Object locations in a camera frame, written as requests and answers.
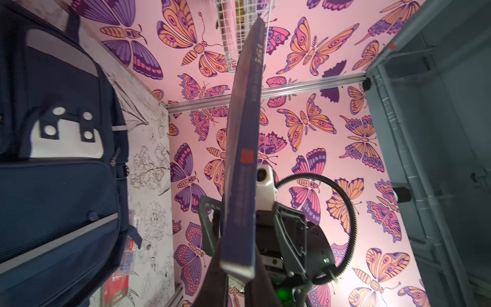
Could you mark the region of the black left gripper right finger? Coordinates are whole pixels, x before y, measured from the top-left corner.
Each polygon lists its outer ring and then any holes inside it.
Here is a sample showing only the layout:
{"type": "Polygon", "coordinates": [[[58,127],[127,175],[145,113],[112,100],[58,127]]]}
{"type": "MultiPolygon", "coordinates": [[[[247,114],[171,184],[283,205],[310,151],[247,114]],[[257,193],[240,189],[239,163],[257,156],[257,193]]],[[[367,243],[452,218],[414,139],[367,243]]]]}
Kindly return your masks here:
{"type": "Polygon", "coordinates": [[[245,287],[246,307],[282,307],[259,253],[255,253],[254,278],[245,287]]]}

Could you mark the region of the dark blue book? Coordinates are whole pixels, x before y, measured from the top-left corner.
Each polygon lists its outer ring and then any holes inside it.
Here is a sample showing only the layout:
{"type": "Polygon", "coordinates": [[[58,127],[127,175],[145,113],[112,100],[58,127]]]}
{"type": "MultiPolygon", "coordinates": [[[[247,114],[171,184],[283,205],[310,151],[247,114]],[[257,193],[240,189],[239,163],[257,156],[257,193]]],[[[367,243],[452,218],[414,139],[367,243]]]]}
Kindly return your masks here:
{"type": "Polygon", "coordinates": [[[257,18],[240,52],[229,105],[221,269],[243,283],[255,276],[255,196],[266,24],[257,18]]]}

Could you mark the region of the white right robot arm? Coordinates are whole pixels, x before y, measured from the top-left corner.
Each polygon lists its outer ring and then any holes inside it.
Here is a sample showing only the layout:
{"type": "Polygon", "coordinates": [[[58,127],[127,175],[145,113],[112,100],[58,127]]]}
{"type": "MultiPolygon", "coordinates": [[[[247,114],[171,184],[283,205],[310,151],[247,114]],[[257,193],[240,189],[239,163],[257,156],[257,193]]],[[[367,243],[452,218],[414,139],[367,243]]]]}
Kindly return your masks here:
{"type": "Polygon", "coordinates": [[[236,183],[224,200],[201,197],[198,214],[202,245],[212,261],[196,306],[227,306],[233,286],[245,294],[246,306],[309,306],[309,293],[337,280],[354,254],[353,203],[323,175],[297,173],[276,180],[273,169],[262,166],[256,180],[236,183]],[[349,240],[340,262],[312,212],[277,200],[280,188],[300,179],[328,185],[348,212],[349,240]]]}

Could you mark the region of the navy blue backpack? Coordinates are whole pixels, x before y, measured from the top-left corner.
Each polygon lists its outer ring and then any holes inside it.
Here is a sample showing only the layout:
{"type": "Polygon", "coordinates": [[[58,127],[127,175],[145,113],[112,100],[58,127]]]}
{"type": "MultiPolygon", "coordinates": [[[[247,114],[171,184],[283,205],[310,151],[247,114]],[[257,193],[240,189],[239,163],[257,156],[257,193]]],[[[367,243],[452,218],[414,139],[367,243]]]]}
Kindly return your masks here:
{"type": "Polygon", "coordinates": [[[1,2],[2,306],[87,306],[127,239],[142,242],[125,119],[79,25],[1,2]]]}

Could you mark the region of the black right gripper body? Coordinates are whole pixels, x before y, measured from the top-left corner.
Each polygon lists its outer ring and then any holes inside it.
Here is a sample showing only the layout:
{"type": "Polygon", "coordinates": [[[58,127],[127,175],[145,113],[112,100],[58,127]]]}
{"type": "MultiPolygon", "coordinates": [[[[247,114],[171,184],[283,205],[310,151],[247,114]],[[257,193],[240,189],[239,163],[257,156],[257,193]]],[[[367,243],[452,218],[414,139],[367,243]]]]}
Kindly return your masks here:
{"type": "MultiPolygon", "coordinates": [[[[336,260],[322,229],[307,223],[305,215],[276,201],[276,196],[256,196],[256,247],[274,285],[300,287],[308,280],[321,280],[334,274],[336,260]]],[[[202,247],[208,256],[217,250],[222,202],[202,196],[198,214],[202,224],[202,247]],[[208,209],[214,211],[210,222],[208,209]]],[[[219,262],[229,278],[245,285],[256,277],[252,266],[219,262]]]]}

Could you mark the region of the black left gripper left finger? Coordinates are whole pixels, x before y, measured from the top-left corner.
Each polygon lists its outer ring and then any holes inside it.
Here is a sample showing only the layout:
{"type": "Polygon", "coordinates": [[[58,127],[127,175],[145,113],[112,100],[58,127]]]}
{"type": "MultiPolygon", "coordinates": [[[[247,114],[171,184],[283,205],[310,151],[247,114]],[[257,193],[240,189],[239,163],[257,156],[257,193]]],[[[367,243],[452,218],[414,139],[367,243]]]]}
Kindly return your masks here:
{"type": "Polygon", "coordinates": [[[220,266],[221,254],[222,239],[217,242],[202,287],[194,300],[194,307],[223,307],[228,303],[228,276],[220,266]]]}

